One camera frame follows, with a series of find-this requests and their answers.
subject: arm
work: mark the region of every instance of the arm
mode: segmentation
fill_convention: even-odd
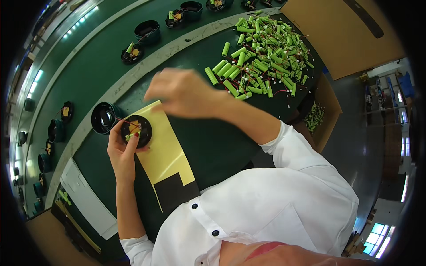
[[[135,152],[147,148],[136,149],[137,133],[127,145],[119,135],[123,121],[117,123],[109,134],[108,155],[114,169],[117,181],[116,204],[118,235],[124,252],[130,259],[131,265],[150,264],[153,243],[148,240],[144,225],[138,212],[135,190]]]
[[[292,126],[244,101],[235,100],[225,91],[213,89],[192,70],[165,69],[157,73],[144,99],[159,98],[168,114],[216,118],[237,126],[273,155],[276,167],[301,170],[310,166],[331,166]]]

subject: woman's left hand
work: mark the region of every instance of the woman's left hand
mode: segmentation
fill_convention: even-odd
[[[117,184],[132,184],[135,181],[135,152],[144,152],[148,147],[137,149],[139,142],[138,133],[134,134],[127,145],[120,135],[124,121],[119,121],[109,132],[108,155],[114,169]]]

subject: green workbench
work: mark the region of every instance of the green workbench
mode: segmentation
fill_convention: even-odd
[[[84,23],[80,23],[75,30],[72,29],[73,33],[69,37],[61,39],[58,42],[41,68],[44,74],[33,93],[33,98],[36,103],[38,103],[44,88],[47,86],[63,60],[73,51],[81,40],[107,18],[133,2],[135,2],[135,0],[103,1],[99,4],[98,10],[90,15]],[[39,153],[43,152],[43,148],[45,147],[47,128],[50,124],[50,120],[53,119],[55,114],[62,108],[64,102],[73,102],[75,112],[71,122],[66,125],[66,139],[62,143],[55,143],[55,154],[52,156],[52,166],[55,166],[66,144],[70,140],[70,137],[85,115],[116,81],[134,67],[134,65],[124,65],[120,60],[120,55],[121,51],[128,46],[130,42],[136,41],[134,29],[138,24],[146,20],[156,20],[160,24],[161,40],[156,45],[148,46],[145,49],[144,58],[146,58],[160,47],[163,47],[194,29],[232,15],[247,12],[247,10],[241,7],[239,1],[235,1],[229,9],[225,9],[221,12],[212,12],[207,10],[205,7],[205,0],[203,0],[200,1],[200,3],[203,4],[203,13],[200,21],[191,23],[182,29],[168,29],[164,22],[168,11],[179,8],[180,4],[183,2],[183,0],[151,0],[134,8],[95,35],[73,57],[58,76],[58,79],[53,84],[50,93],[46,97],[32,131],[32,144],[28,152],[28,161],[30,161],[31,164],[27,164],[26,168],[27,213],[31,214],[34,210],[32,202],[36,201],[36,196],[33,192],[32,184],[38,180],[37,157]],[[281,4],[273,1],[272,6],[279,7]],[[261,3],[258,4],[258,9],[264,8],[266,8],[266,6]],[[48,185],[52,179],[52,175],[53,171],[46,174]]]
[[[288,22],[288,19],[282,14],[272,17],[274,19],[282,18],[283,21]],[[236,32],[227,29],[191,45],[145,75],[116,104],[127,114],[149,104],[142,102],[144,94],[153,75],[165,67],[195,69],[207,79],[204,68],[213,67],[222,59],[221,51],[224,42],[228,41],[236,47],[237,39]],[[310,43],[305,41],[305,44],[308,49],[311,49],[311,54],[315,59],[315,69],[312,70],[307,67],[309,70],[304,69],[303,71],[303,74],[314,77],[313,79],[309,78],[305,84],[308,88],[313,89],[315,81],[321,75],[324,64]],[[284,89],[283,85],[278,83],[271,86],[274,92]],[[216,88],[224,89],[222,85],[217,85]],[[296,97],[289,98],[290,108],[287,107],[288,97],[285,92],[280,92],[273,98],[255,94],[246,101],[285,121],[306,94],[306,89],[300,90],[298,88]],[[218,184],[236,174],[260,149],[242,131],[219,120],[186,120],[172,116],[169,116],[169,120],[188,158],[200,190]],[[74,160],[93,191],[116,216],[115,176],[107,155],[107,145],[107,135],[90,132],[80,149],[75,153]],[[147,234],[152,241],[155,241],[161,224],[169,214],[161,213],[152,186],[138,160],[136,160],[135,193]],[[85,221],[75,206],[71,206],[70,212],[84,231],[101,247],[103,252],[102,256],[98,258],[100,261],[118,259],[124,256],[118,235],[106,241]]]

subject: sleeve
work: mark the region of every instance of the sleeve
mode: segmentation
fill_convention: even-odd
[[[336,171],[334,166],[309,145],[302,134],[282,121],[276,139],[260,146],[264,152],[273,156],[273,163],[277,168],[287,167],[300,171],[312,166],[330,166]]]
[[[124,252],[129,257],[132,266],[149,266],[151,265],[151,255],[154,244],[145,234],[140,238],[120,239]]]

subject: lips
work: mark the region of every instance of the lips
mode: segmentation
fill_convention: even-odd
[[[283,245],[287,245],[283,242],[269,242],[269,243],[265,243],[261,246],[259,246],[257,249],[255,249],[246,259],[245,261],[248,261],[249,259],[252,259],[254,257],[257,257],[259,255],[262,255],[264,253],[267,253],[269,251],[271,251],[272,249],[278,247],[278,246],[283,246]]]

